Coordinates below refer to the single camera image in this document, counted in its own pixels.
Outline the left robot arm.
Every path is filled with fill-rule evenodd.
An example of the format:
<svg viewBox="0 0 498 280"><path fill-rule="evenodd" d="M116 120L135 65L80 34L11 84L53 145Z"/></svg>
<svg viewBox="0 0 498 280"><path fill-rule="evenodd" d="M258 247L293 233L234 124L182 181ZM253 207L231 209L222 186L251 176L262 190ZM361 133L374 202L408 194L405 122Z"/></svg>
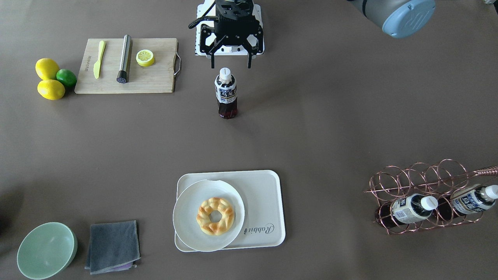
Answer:
<svg viewBox="0 0 498 280"><path fill-rule="evenodd" d="M356 9L393 38L418 32L434 14L434 0L349 0Z"/></svg>

